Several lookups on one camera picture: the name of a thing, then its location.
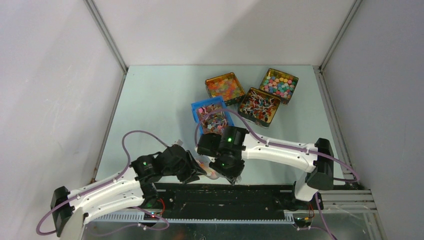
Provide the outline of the tin of wrapped candies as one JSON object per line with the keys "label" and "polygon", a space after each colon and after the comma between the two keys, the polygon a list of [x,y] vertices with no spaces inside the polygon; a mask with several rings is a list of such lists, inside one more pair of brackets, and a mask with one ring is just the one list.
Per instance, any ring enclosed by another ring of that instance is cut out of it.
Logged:
{"label": "tin of wrapped candies", "polygon": [[251,87],[241,101],[237,113],[263,128],[269,128],[281,104],[281,99],[263,90]]}

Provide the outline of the blue plastic candy bin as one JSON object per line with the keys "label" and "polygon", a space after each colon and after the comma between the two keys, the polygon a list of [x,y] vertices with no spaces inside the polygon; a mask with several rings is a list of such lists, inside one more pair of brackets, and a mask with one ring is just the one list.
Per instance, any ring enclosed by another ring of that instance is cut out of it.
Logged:
{"label": "blue plastic candy bin", "polygon": [[224,128],[234,126],[233,119],[225,111],[215,112],[205,118],[210,112],[226,108],[227,106],[222,96],[208,98],[191,104],[194,121],[197,124],[200,123],[199,132],[201,135],[209,133],[221,135]]}

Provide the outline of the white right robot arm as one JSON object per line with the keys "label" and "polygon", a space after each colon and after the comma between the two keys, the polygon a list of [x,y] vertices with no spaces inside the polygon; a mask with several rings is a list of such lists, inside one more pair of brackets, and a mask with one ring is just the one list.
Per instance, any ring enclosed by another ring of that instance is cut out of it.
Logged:
{"label": "white right robot arm", "polygon": [[290,196],[291,204],[297,209],[308,206],[318,191],[334,188],[334,154],[325,138],[319,138],[316,143],[290,142],[229,126],[222,134],[201,135],[196,152],[208,157],[209,167],[231,185],[240,178],[245,160],[270,161],[302,170]]}

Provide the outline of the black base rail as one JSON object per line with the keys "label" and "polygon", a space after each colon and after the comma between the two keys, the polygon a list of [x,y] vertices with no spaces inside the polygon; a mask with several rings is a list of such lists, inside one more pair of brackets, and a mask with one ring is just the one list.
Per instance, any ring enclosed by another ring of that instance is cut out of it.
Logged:
{"label": "black base rail", "polygon": [[295,211],[323,209],[321,195],[296,200],[293,185],[225,185],[155,183],[149,188],[145,210],[158,209],[165,217],[276,219]]}

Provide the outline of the tin of orange candies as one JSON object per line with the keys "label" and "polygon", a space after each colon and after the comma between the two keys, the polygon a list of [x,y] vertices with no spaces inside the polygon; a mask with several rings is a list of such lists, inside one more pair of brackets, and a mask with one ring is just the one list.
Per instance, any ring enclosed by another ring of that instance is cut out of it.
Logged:
{"label": "tin of orange candies", "polygon": [[246,92],[234,72],[205,80],[205,88],[211,98],[221,96],[226,106],[240,103]]}

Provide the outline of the clear plastic scoop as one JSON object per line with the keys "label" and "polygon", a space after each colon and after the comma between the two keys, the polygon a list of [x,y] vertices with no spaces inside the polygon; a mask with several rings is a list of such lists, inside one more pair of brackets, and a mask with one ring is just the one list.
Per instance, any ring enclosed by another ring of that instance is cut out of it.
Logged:
{"label": "clear plastic scoop", "polygon": [[234,185],[236,185],[236,184],[239,184],[239,183],[241,182],[241,180],[242,180],[242,177],[239,175],[239,176],[237,176],[237,177],[233,177],[233,178],[231,178],[231,179],[229,180],[229,182],[230,182],[230,184],[231,184],[232,186],[234,186]]}

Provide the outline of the clear plastic jar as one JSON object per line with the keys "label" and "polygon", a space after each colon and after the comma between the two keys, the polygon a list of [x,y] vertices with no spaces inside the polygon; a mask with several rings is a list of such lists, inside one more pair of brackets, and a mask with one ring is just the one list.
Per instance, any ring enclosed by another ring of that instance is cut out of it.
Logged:
{"label": "clear plastic jar", "polygon": [[195,158],[198,165],[206,172],[206,176],[211,180],[217,180],[220,176],[210,167],[210,159],[205,156],[197,156]]}

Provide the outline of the tin of pastel candies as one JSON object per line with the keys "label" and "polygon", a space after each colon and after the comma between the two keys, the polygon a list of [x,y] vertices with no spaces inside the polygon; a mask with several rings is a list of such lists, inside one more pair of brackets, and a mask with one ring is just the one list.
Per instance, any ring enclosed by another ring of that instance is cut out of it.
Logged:
{"label": "tin of pastel candies", "polygon": [[298,83],[299,78],[297,76],[269,68],[258,89],[280,98],[281,104],[288,105]]}

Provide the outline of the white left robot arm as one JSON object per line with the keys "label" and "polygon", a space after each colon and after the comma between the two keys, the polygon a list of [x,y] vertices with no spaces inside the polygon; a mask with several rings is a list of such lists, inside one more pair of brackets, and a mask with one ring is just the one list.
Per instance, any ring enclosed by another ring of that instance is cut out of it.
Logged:
{"label": "white left robot arm", "polygon": [[75,190],[65,186],[53,192],[50,207],[55,233],[60,237],[72,215],[81,210],[81,223],[131,207],[154,209],[159,201],[155,183],[162,177],[175,176],[183,183],[198,181],[207,172],[190,151],[174,144],[164,151],[142,155],[118,172],[92,185]]}

